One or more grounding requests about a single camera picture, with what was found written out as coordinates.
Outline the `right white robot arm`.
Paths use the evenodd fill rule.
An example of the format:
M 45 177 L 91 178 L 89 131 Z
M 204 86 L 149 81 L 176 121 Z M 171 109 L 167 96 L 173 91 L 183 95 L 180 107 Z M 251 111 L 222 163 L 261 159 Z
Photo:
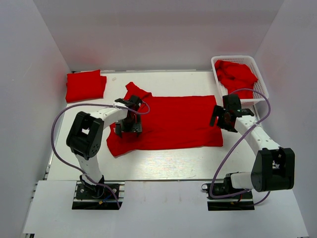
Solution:
M 289 190 L 295 181 L 295 153 L 274 142 L 250 109 L 242 108 L 236 94 L 222 97 L 223 105 L 215 106 L 210 125 L 239 133 L 256 158 L 250 172 L 227 174 L 220 188 L 212 191 L 213 198 L 234 198 L 242 191 L 257 192 Z

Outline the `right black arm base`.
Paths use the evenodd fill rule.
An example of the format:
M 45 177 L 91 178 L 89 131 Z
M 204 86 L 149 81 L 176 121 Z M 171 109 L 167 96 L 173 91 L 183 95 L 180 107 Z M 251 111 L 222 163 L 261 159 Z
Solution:
M 247 211 L 254 210 L 253 195 L 251 191 L 241 193 L 243 189 L 232 186 L 231 176 L 227 174 L 222 181 L 216 181 L 212 187 L 211 183 L 201 186 L 207 194 L 208 211 Z

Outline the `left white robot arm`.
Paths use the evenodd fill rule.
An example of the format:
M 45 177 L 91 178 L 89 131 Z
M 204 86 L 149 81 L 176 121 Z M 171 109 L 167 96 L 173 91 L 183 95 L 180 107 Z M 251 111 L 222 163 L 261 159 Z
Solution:
M 88 184 L 87 191 L 94 198 L 104 194 L 104 177 L 100 171 L 97 153 L 101 147 L 103 131 L 114 124 L 114 133 L 140 135 L 142 132 L 139 108 L 144 104 L 133 95 L 129 100 L 117 99 L 110 106 L 92 113 L 79 112 L 66 139 L 66 145 L 75 154 L 82 172 L 81 181 Z

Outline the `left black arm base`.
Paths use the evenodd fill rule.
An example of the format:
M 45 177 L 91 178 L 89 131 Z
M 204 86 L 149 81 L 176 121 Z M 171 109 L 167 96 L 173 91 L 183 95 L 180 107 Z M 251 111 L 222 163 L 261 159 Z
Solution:
M 124 199 L 124 183 L 106 183 L 109 187 L 77 181 L 72 210 L 119 210 Z

